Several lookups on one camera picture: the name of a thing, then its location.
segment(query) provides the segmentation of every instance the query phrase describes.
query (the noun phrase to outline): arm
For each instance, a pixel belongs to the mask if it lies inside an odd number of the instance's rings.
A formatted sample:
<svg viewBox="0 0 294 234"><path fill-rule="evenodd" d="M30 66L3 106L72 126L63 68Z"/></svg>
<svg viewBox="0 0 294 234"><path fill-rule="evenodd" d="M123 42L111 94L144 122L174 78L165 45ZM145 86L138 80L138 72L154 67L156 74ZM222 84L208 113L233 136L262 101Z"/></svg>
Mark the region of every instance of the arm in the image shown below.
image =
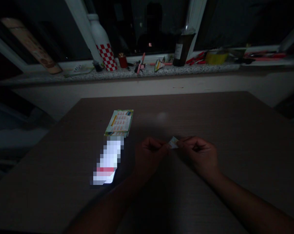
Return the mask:
<svg viewBox="0 0 294 234"><path fill-rule="evenodd" d="M134 172L72 223L65 233L115 233L132 200L155 173L169 147L165 142L150 137L138 144Z"/></svg>
<svg viewBox="0 0 294 234"><path fill-rule="evenodd" d="M251 233L294 233L294 219L222 174L213 144L187 137L177 145L193 161L199 175L220 195Z"/></svg>

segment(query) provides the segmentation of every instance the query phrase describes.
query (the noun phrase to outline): forearm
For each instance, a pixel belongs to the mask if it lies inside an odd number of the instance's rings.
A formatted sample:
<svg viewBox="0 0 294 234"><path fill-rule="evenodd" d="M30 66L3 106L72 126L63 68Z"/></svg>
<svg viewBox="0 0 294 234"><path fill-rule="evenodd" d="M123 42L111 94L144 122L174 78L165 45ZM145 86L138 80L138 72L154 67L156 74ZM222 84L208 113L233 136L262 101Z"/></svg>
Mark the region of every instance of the forearm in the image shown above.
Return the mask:
<svg viewBox="0 0 294 234"><path fill-rule="evenodd" d="M134 174L129 176L74 222L66 233L115 233L127 208L144 184L145 181Z"/></svg>
<svg viewBox="0 0 294 234"><path fill-rule="evenodd" d="M203 176L251 233L294 233L294 219L220 171Z"/></svg>

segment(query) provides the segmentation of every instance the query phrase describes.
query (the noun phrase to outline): table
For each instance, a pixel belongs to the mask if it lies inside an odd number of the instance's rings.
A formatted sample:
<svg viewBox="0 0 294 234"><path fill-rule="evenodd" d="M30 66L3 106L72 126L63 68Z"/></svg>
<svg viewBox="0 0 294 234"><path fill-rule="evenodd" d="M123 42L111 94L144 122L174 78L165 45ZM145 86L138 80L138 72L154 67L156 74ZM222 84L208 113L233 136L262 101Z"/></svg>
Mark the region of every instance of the table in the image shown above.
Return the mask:
<svg viewBox="0 0 294 234"><path fill-rule="evenodd" d="M213 142L221 170L294 217L294 124L248 92L81 99L0 181L0 229L61 232L106 187L90 189L113 110L134 109L118 170L134 163L146 136L198 135ZM176 152L166 157L119 233L246 233Z"/></svg>

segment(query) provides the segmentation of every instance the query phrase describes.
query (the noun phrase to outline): lit phone screen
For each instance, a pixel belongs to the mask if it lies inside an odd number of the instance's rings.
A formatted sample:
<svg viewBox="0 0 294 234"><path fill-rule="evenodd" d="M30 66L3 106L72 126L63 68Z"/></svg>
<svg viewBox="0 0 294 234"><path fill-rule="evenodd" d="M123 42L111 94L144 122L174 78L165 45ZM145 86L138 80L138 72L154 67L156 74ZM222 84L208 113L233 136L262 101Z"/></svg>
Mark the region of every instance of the lit phone screen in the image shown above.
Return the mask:
<svg viewBox="0 0 294 234"><path fill-rule="evenodd" d="M121 150L124 149L124 137L109 136L107 144L97 160L96 171L93 172L92 185L111 184L115 170L120 163Z"/></svg>

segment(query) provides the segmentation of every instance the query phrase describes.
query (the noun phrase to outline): white bottle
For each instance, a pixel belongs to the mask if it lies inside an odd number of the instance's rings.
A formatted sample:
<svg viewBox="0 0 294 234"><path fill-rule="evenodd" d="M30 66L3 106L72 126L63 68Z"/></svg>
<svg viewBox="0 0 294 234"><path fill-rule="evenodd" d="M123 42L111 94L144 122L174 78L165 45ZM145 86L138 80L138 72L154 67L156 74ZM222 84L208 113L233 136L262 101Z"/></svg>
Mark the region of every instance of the white bottle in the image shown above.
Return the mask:
<svg viewBox="0 0 294 234"><path fill-rule="evenodd" d="M111 44L105 29L100 25L97 14L88 14L87 18L91 23L92 36L95 41L98 52L104 62L107 71L115 71L118 69L115 62Z"/></svg>

